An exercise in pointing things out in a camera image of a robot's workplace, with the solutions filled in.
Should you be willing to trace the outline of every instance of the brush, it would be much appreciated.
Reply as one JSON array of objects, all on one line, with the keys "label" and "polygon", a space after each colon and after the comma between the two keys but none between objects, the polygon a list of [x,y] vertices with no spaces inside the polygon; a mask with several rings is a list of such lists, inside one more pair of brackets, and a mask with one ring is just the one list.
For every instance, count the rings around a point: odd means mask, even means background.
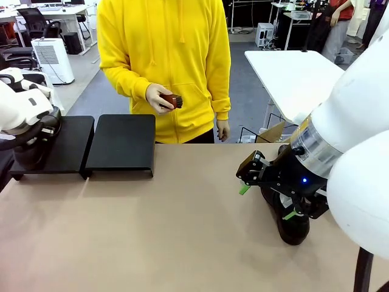
[{"label": "brush", "polygon": [[178,96],[177,94],[161,94],[160,97],[163,98],[164,100],[166,100],[167,102],[170,102],[174,106],[174,110],[176,108],[182,108],[182,97],[181,96]]}]

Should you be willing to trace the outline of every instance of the white appliance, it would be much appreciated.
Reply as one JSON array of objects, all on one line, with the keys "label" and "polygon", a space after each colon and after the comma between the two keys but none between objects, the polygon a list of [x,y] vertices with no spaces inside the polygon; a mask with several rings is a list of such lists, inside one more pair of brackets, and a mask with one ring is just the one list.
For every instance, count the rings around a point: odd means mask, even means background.
[{"label": "white appliance", "polygon": [[271,23],[258,23],[255,43],[257,47],[264,47],[273,39],[274,26]]},{"label": "white appliance", "polygon": [[42,71],[53,84],[69,84],[74,75],[61,38],[43,38],[31,41]]}]

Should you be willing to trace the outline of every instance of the yellow hoodie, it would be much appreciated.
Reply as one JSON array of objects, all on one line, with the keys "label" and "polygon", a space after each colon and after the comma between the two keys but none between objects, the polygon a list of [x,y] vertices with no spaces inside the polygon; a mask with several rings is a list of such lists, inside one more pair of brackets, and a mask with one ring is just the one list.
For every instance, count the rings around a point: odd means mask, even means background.
[{"label": "yellow hoodie", "polygon": [[[156,141],[184,143],[227,120],[230,48],[222,0],[102,0],[100,68],[133,114],[156,115]],[[158,83],[183,99],[158,116],[145,98]]]}]

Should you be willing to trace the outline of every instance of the desk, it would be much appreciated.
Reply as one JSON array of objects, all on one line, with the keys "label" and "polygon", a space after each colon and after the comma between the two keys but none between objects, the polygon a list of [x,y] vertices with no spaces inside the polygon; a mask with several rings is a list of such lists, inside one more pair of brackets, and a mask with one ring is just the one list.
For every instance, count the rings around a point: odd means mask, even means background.
[{"label": "desk", "polygon": [[[90,50],[90,48],[92,46],[97,44],[97,41],[94,40],[94,37],[91,33],[92,43],[89,47],[86,47],[83,36],[81,34],[81,29],[78,26],[77,15],[84,14],[86,17],[86,22],[88,24],[88,27],[91,27],[89,25],[89,16],[88,16],[88,8],[90,8],[90,7],[92,7],[92,5],[75,5],[72,7],[61,7],[61,9],[59,9],[57,11],[41,11],[41,13],[45,17],[45,19],[47,19],[47,20],[70,20],[72,22],[71,31],[74,31],[74,32],[77,31],[78,39],[80,40],[81,46],[83,48],[83,51],[80,53],[80,55],[84,55],[87,51]],[[12,17],[12,21],[16,23],[16,29],[19,33],[19,26],[18,26],[18,22],[16,20],[16,17],[19,16],[18,12],[16,10],[15,11],[7,10],[5,12],[5,15]]]},{"label": "desk", "polygon": [[[238,194],[240,163],[278,147],[156,145],[153,179],[12,180],[0,194],[1,291],[352,291],[359,247],[329,212],[288,246],[260,189]],[[371,291],[388,268],[374,259]]]},{"label": "desk", "polygon": [[301,21],[306,21],[306,20],[311,20],[312,19],[312,16],[313,14],[310,13],[309,14],[309,17],[305,17],[305,18],[295,18],[295,17],[292,17],[292,13],[291,12],[285,12],[284,13],[285,16],[289,17],[291,19],[291,25],[289,26],[289,31],[287,33],[287,37],[286,37],[286,43],[285,43],[285,48],[284,50],[287,50],[287,46],[289,44],[289,39],[291,38],[291,32],[292,32],[292,26],[308,26],[308,24],[306,23],[301,23]]},{"label": "desk", "polygon": [[24,40],[23,40],[22,34],[20,32],[19,25],[18,25],[18,22],[16,20],[16,15],[14,12],[11,12],[9,10],[6,10],[4,12],[0,12],[0,23],[15,23],[16,24],[16,26],[15,26],[16,33],[19,35],[20,42],[21,42],[23,47],[26,46],[24,44]]},{"label": "desk", "polygon": [[269,23],[271,23],[272,20],[272,14],[273,14],[273,7],[277,8],[277,14],[275,15],[275,20],[274,23],[277,24],[278,21],[278,13],[280,12],[280,8],[286,7],[287,3],[277,3],[277,2],[272,2],[272,8],[270,9],[270,16],[269,16]]},{"label": "desk", "polygon": [[344,72],[314,51],[247,51],[245,55],[270,95],[263,128],[274,105],[288,122],[301,124],[329,97]]}]

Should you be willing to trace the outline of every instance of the white desk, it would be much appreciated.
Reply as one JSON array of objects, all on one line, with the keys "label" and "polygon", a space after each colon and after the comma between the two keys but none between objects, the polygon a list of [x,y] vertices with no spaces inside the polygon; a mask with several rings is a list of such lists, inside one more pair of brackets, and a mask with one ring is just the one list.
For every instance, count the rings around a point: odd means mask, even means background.
[{"label": "white desk", "polygon": [[4,11],[4,12],[0,12],[0,23],[15,23],[16,24],[16,33],[19,35],[19,39],[20,39],[22,46],[25,47],[26,45],[24,44],[24,40],[23,40],[23,37],[22,37],[22,34],[20,32],[18,22],[16,21],[15,16],[16,16],[15,13],[13,13],[9,10]]},{"label": "white desk", "polygon": [[306,20],[311,20],[313,14],[310,13],[309,17],[306,17],[306,18],[294,18],[294,17],[292,17],[292,13],[291,12],[285,12],[284,15],[291,19],[291,24],[289,25],[289,31],[287,33],[286,43],[285,43],[285,48],[284,48],[284,50],[287,50],[287,46],[289,45],[289,39],[291,38],[292,26],[308,26],[309,24],[300,23],[300,22],[301,21],[306,21]]},{"label": "white desk", "polygon": [[[80,40],[80,43],[82,45],[83,51],[80,53],[80,55],[84,55],[92,46],[97,44],[97,41],[94,40],[93,35],[91,34],[91,45],[89,47],[86,47],[83,36],[81,34],[81,29],[78,26],[78,21],[77,21],[77,15],[85,15],[86,22],[88,24],[88,27],[91,27],[89,25],[89,17],[88,17],[88,11],[87,9],[92,7],[91,5],[76,5],[73,7],[60,7],[59,10],[56,11],[41,11],[42,15],[45,17],[47,20],[70,20],[72,25],[71,25],[71,31],[77,32],[78,33],[78,39]],[[19,14],[17,11],[6,11],[5,16],[8,16],[8,18],[4,17],[5,19],[8,19],[8,21],[4,21],[2,18],[2,13],[0,13],[0,21],[1,22],[15,22],[16,23],[16,30],[19,33],[19,26],[18,22],[16,20],[16,17],[19,17]]]},{"label": "white desk", "polygon": [[280,8],[283,8],[283,7],[286,7],[287,6],[287,3],[277,3],[277,2],[272,2],[270,3],[272,4],[272,8],[270,9],[270,16],[269,16],[269,23],[271,23],[271,20],[272,20],[272,14],[273,14],[273,7],[276,7],[277,8],[277,14],[275,15],[275,23],[277,23],[277,20],[278,20],[278,14],[280,12]]},{"label": "white desk", "polygon": [[274,105],[288,122],[301,124],[329,97],[344,72],[314,51],[247,51],[245,55],[270,95],[263,128]]}]

